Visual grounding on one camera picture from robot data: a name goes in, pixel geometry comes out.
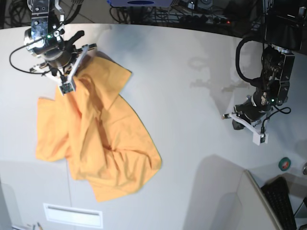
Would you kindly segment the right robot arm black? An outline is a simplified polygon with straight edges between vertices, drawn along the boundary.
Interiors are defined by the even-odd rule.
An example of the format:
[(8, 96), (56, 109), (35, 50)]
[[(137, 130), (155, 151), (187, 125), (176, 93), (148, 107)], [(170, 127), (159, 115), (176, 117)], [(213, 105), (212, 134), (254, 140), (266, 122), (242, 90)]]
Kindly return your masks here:
[(78, 31), (69, 40), (63, 40), (64, 26), (70, 24), (80, 12), (82, 0), (73, 0), (76, 10), (69, 18), (60, 6), (59, 0), (29, 0), (32, 11), (31, 28), (25, 31), (24, 45), (35, 57), (44, 59), (42, 67), (66, 68), (75, 63), (83, 49), (77, 49), (74, 43), (84, 36)]

